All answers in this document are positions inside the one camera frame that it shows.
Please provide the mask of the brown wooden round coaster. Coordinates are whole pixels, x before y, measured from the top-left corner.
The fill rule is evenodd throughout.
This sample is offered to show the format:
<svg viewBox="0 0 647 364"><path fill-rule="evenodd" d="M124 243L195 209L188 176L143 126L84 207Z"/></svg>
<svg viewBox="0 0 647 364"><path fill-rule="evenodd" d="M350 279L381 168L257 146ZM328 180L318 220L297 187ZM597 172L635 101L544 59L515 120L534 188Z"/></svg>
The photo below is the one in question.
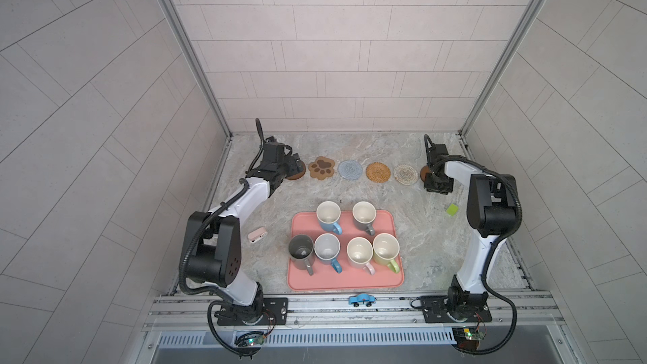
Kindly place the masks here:
<svg viewBox="0 0 647 364"><path fill-rule="evenodd" d="M300 171L300 172L296 173L295 175L292 175L292 176L286 177L286 179L287 179L287 180L291 180L291 181L299 180L299 179L301 179L301 178L305 175L306 171L307 171L307 168L306 168L305 166L303 166L303 167L301 168L301 171Z"/></svg>
<svg viewBox="0 0 647 364"><path fill-rule="evenodd" d="M425 165L425 166L423 166L423 167L421 168L421 171L420 171L420 177L421 177L421 181L422 181L422 182L425 182L425 180L426 180L426 175L429 173L429 171L430 171L430 170L429 170L429 167L428 167L427 165Z"/></svg>

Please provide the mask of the multicolour knitted round coaster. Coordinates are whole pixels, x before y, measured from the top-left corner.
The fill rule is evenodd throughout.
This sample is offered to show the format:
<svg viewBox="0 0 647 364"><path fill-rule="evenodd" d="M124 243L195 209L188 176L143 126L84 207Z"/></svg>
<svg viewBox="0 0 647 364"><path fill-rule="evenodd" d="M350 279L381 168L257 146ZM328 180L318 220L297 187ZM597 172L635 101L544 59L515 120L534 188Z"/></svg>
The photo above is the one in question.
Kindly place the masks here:
<svg viewBox="0 0 647 364"><path fill-rule="evenodd" d="M420 178L419 172L408 164L400 164L394 168L394 178L401 185L414 185Z"/></svg>

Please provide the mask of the woven rattan round coaster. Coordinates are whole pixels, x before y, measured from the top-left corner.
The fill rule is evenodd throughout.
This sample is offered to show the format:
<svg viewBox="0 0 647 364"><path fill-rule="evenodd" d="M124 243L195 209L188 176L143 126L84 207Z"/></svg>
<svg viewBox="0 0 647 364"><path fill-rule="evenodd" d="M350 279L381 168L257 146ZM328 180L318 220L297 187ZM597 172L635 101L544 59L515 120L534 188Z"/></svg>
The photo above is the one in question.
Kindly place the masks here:
<svg viewBox="0 0 647 364"><path fill-rule="evenodd" d="M385 163L370 163L366 168L367 178L375 183L385 183L391 177L391 169Z"/></svg>

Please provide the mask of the blue knitted round coaster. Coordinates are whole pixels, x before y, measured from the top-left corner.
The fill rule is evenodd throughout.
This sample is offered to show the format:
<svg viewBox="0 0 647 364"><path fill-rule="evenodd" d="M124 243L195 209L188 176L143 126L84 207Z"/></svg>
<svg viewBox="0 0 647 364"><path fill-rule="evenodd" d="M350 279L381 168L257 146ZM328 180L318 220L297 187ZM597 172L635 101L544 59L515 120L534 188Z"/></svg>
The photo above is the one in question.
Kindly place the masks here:
<svg viewBox="0 0 647 364"><path fill-rule="evenodd" d="M338 172L345 180L359 180L363 175L364 169L355 160L345 160L340 163Z"/></svg>

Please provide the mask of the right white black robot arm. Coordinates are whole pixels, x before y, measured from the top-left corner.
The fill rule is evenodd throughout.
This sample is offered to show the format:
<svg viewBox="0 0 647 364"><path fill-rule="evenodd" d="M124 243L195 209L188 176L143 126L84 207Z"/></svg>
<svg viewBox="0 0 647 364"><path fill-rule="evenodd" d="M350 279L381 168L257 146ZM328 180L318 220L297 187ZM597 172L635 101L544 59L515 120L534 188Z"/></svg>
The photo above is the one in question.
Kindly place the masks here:
<svg viewBox="0 0 647 364"><path fill-rule="evenodd" d="M473 229L468 252L458 273L453 276L443 311L455 323L464 323L473 316L477 324L486 319L481 315L487 308L487 299L494 296L512 309L509 330L502 341L483 350L471 347L463 338L454 347L471 356L485 356L498 352L512 338L517 327L515 303L488 283L490 266L495 262L500 246L515 234L522 224L522 204L517 182L512 175L502 175L462 155L448 153L446 145L433 143L424 135L426 167L421 170L424 188L428 192L448 195L455 182L468 190L466 217Z"/></svg>

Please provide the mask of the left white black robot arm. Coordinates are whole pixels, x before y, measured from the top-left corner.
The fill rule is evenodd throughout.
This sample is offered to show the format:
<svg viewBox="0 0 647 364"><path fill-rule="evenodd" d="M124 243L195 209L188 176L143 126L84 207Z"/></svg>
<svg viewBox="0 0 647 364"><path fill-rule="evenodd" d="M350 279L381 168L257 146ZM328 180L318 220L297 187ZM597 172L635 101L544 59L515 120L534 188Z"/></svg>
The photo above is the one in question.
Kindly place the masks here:
<svg viewBox="0 0 647 364"><path fill-rule="evenodd" d="M252 324L263 316L261 284L241 271L241 225L269 199L283 180L305 167L291 146L262 138L238 191L208 212L194 212L185 229L179 261L179 288L185 295L214 293L226 313Z"/></svg>

